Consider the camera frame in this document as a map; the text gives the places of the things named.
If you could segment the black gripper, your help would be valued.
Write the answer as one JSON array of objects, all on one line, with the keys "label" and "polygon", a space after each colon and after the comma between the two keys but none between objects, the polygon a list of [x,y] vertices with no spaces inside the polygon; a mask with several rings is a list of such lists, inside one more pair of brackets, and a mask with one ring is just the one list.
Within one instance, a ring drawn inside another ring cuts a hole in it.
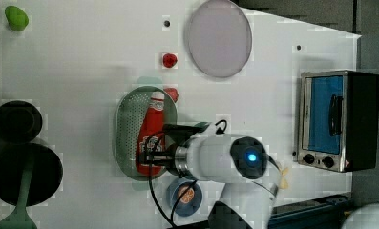
[{"label": "black gripper", "polygon": [[165,124],[162,131],[169,139],[167,148],[161,152],[141,153],[139,158],[151,157],[152,160],[141,159],[138,164],[175,168],[179,162],[185,160],[185,151],[189,148],[190,139],[204,133],[209,126],[209,123],[197,123],[194,126]]}]

